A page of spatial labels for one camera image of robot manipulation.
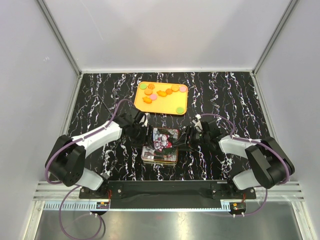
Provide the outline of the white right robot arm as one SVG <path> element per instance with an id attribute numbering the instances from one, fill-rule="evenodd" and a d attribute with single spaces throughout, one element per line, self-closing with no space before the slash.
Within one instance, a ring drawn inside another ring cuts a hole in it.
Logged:
<path id="1" fill-rule="evenodd" d="M 222 134 L 213 121 L 203 121 L 203 117 L 215 117 L 226 121 L 231 126 L 231 133 Z M 184 130 L 182 146 L 188 151 L 206 147 L 213 153 L 247 159 L 250 169 L 233 176 L 231 183 L 227 185 L 228 195 L 235 199 L 243 195 L 246 189 L 263 187 L 269 190 L 290 180 L 296 169 L 273 137 L 243 138 L 236 136 L 235 130 L 234 123 L 223 116 L 213 113 L 198 114 L 192 125 Z"/>

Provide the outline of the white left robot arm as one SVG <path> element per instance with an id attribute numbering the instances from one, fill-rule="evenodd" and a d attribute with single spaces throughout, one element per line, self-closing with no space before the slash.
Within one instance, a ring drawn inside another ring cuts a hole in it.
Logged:
<path id="1" fill-rule="evenodd" d="M 86 158 L 104 145 L 128 137 L 135 148 L 142 149 L 142 158 L 175 164 L 180 146 L 176 129 L 152 127 L 147 114 L 134 110 L 131 114 L 113 115 L 103 125 L 79 136 L 60 136 L 45 163 L 45 175 L 57 178 L 57 184 L 77 186 L 97 198 L 108 193 L 108 175 L 86 168 Z"/>

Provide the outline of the gold tin lid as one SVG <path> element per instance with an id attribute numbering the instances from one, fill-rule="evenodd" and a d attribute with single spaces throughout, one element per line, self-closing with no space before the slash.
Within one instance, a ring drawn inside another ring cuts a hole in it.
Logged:
<path id="1" fill-rule="evenodd" d="M 174 147 L 174 142 L 178 138 L 179 131 L 177 129 L 155 127 L 153 129 L 155 149 L 143 146 L 141 159 L 178 161 L 178 149 Z"/>

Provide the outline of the gold cookie tin box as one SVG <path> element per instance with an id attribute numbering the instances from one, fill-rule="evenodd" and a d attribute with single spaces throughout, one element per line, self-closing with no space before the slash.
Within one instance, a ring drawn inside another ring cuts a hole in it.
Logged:
<path id="1" fill-rule="evenodd" d="M 165 166 L 175 166 L 178 162 L 177 160 L 170 161 L 167 159 L 146 159 L 146 158 L 143 158 L 142 161 L 145 164 L 155 164 L 155 165 L 165 165 Z"/>

